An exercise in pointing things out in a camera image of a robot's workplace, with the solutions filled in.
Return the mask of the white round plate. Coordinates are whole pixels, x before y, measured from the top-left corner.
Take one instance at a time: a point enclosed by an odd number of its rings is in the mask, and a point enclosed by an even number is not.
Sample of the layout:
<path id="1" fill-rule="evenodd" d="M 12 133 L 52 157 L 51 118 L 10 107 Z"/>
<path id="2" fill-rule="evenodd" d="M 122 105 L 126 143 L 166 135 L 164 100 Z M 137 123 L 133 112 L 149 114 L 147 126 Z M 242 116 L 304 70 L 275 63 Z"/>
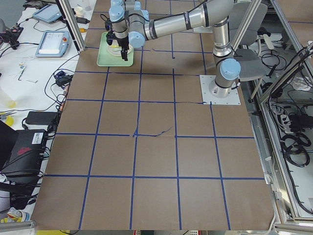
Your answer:
<path id="1" fill-rule="evenodd" d="M 107 51 L 113 56 L 121 57 L 122 47 L 120 47 L 118 44 L 107 45 Z M 127 54 L 130 54 L 132 51 L 133 47 L 129 45 Z"/>

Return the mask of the light green tray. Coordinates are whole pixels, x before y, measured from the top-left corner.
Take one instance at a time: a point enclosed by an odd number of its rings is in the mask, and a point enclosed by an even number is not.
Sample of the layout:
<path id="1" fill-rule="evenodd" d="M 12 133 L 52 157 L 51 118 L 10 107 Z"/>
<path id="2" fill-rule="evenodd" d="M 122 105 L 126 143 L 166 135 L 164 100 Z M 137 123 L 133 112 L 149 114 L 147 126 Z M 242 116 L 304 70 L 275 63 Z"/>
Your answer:
<path id="1" fill-rule="evenodd" d="M 134 60 L 134 50 L 128 54 L 128 61 L 124 61 L 122 57 L 117 57 L 111 55 L 107 51 L 107 42 L 106 42 L 107 32 L 102 33 L 100 47 L 97 57 L 97 65 L 100 67 L 130 67 L 133 64 Z"/>

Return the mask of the black power adapter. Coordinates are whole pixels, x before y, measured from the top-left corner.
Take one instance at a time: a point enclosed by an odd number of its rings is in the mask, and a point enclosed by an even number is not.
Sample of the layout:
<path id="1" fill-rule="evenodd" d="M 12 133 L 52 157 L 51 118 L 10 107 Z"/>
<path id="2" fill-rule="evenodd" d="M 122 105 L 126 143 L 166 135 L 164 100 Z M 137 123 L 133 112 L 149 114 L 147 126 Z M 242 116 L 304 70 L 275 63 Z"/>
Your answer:
<path id="1" fill-rule="evenodd" d="M 76 22 L 79 24 L 88 24 L 90 22 L 90 20 L 86 19 L 86 18 L 82 18 L 82 17 L 75 17 Z"/>

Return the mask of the teach pendant near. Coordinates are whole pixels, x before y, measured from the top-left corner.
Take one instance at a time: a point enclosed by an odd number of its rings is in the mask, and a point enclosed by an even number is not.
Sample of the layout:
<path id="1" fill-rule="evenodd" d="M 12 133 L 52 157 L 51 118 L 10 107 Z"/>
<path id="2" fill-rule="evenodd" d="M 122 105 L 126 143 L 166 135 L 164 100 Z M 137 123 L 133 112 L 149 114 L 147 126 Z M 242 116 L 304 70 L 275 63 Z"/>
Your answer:
<path id="1" fill-rule="evenodd" d="M 69 45 L 68 31 L 45 31 L 36 50 L 36 57 L 62 57 Z"/>

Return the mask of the teach pendant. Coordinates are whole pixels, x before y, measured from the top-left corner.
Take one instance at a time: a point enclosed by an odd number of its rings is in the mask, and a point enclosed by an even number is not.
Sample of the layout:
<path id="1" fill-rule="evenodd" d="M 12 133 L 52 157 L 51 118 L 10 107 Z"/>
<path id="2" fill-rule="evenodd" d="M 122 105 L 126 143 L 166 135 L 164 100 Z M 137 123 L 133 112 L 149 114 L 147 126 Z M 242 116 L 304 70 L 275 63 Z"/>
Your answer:
<path id="1" fill-rule="evenodd" d="M 52 24 L 61 18 L 62 14 L 56 4 L 48 4 L 33 14 L 33 18 Z"/>
<path id="2" fill-rule="evenodd" d="M 36 57 L 62 57 L 69 45 L 68 31 L 45 31 L 36 50 Z"/>

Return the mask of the teach pendant far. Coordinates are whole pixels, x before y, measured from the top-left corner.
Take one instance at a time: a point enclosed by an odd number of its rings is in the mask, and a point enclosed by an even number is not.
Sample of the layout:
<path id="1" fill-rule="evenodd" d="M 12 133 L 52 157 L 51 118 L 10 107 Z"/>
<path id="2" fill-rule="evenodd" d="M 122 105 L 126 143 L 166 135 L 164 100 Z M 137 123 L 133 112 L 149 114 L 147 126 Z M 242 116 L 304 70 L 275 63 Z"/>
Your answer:
<path id="1" fill-rule="evenodd" d="M 62 14 L 56 4 L 48 4 L 33 14 L 33 18 L 52 24 L 61 18 Z"/>

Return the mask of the black power brick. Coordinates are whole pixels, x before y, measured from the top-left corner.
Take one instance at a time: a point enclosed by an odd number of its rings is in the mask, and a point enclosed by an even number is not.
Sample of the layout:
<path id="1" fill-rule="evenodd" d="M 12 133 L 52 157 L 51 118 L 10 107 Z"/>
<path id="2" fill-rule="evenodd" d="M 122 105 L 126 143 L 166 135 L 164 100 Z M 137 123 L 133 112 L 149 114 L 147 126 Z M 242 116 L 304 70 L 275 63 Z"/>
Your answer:
<path id="1" fill-rule="evenodd" d="M 56 112 L 30 111 L 26 117 L 25 123 L 29 125 L 50 125 L 56 116 Z"/>

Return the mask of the grey office chair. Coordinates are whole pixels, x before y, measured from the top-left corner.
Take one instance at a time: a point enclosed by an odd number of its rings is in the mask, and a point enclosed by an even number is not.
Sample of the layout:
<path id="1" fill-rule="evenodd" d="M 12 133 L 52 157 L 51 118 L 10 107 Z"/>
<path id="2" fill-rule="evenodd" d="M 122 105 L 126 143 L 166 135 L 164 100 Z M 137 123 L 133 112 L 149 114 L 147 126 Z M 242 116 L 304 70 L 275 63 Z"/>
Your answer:
<path id="1" fill-rule="evenodd" d="M 230 39 L 235 37 L 235 33 L 239 29 L 240 23 L 242 22 L 244 15 L 248 9 L 250 2 L 241 1 L 234 4 L 233 10 L 229 15 L 229 35 Z M 267 6 L 261 3 L 253 19 L 250 22 L 241 42 L 241 46 L 250 46 L 256 42 L 258 37 L 258 30 L 261 27 L 261 23 L 265 17 Z M 250 102 L 252 102 L 258 88 L 260 87 L 263 77 L 266 75 L 265 65 L 262 63 L 259 54 L 251 49 L 238 48 L 235 51 L 234 58 L 241 65 L 241 72 L 239 79 L 241 82 L 258 80 L 258 84 L 255 87 Z"/>

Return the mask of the black computer box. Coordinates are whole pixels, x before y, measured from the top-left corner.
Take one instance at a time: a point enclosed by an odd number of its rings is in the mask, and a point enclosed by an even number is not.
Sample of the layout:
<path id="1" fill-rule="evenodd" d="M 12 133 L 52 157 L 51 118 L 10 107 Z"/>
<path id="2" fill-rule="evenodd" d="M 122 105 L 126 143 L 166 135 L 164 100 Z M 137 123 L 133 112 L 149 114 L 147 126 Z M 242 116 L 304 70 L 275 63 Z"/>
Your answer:
<path id="1" fill-rule="evenodd" d="M 39 174 L 44 159 L 47 131 L 18 130 L 18 138 L 1 173 L 6 176 Z"/>

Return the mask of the aluminium frame post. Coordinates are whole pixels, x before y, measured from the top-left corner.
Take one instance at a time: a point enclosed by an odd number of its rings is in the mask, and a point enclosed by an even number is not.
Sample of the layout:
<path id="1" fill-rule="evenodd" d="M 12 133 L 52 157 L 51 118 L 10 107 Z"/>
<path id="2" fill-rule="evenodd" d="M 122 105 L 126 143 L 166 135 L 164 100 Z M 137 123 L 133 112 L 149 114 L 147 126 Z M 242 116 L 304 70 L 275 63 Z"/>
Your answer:
<path id="1" fill-rule="evenodd" d="M 86 44 L 68 0 L 56 0 L 56 4 L 65 20 L 71 38 L 78 52 L 84 51 Z"/>

